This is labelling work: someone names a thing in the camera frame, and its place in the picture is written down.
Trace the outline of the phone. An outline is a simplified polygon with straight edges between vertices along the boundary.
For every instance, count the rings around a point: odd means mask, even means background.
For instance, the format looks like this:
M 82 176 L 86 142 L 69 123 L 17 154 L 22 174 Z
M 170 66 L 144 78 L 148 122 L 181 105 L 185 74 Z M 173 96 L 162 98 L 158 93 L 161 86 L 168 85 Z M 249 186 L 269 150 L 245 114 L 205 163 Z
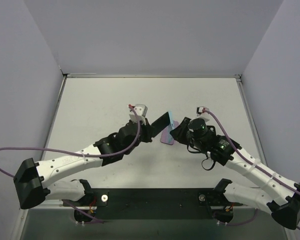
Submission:
M 169 112 L 166 112 L 151 124 L 152 137 L 156 137 L 169 125 L 170 125 L 170 116 L 169 116 Z

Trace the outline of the light blue phone case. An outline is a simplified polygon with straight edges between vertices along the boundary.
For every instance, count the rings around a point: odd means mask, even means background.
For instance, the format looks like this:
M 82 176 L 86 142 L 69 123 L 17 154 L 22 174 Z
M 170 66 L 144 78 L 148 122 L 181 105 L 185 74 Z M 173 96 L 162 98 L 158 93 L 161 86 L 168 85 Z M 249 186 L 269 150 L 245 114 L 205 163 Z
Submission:
M 174 130 L 175 126 L 174 126 L 174 120 L 171 111 L 168 111 L 168 116 L 169 116 L 169 129 Z

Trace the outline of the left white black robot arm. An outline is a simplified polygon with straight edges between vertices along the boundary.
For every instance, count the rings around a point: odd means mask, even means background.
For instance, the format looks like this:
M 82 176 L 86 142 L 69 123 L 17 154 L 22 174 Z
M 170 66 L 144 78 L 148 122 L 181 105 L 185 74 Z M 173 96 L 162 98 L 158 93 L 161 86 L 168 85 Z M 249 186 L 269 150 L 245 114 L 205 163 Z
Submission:
M 93 191 L 87 180 L 62 182 L 65 177 L 99 168 L 123 159 L 141 142 L 152 142 L 154 128 L 148 122 L 129 121 L 107 137 L 89 145 L 75 155 L 35 162 L 24 160 L 14 176 L 20 207 L 24 210 L 40 205 L 45 200 L 71 200 L 88 205 Z

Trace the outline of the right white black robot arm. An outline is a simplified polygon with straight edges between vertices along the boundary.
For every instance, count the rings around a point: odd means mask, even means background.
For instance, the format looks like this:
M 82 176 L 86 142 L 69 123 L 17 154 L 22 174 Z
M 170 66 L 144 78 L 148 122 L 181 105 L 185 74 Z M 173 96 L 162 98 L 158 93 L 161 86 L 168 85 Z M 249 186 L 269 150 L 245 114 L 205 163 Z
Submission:
M 281 226 L 295 230 L 300 222 L 300 182 L 289 180 L 250 155 L 240 144 L 224 135 L 204 119 L 184 118 L 170 134 L 180 144 L 195 149 L 214 163 L 219 163 L 257 185 L 241 186 L 231 180 L 219 183 L 222 194 L 229 202 L 247 205 L 271 215 Z

